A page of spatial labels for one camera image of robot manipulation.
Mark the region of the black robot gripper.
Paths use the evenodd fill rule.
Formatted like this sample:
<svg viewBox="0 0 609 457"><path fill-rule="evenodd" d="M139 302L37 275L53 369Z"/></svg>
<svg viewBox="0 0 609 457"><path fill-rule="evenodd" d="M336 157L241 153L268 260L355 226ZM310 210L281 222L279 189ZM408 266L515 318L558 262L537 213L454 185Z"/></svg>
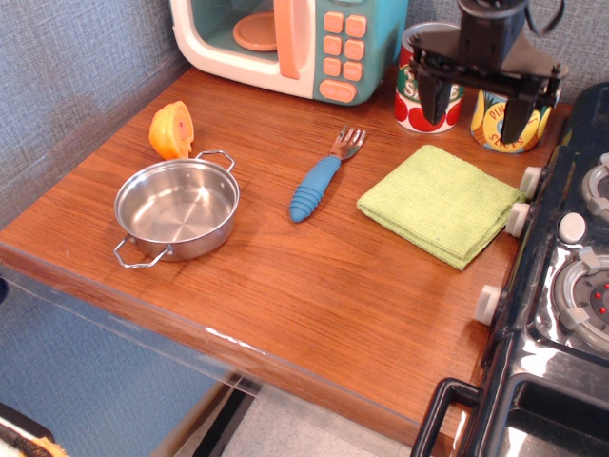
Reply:
<svg viewBox="0 0 609 457"><path fill-rule="evenodd" d="M409 39L411 65L425 119L440 122L453 84L507 97L501 141L518 141L535 107L557 104L567 67L534 47L525 36L529 28L542 37L556 27L565 10L544 28L533 24L527 1L460 1L457 30L424 31Z"/></svg>

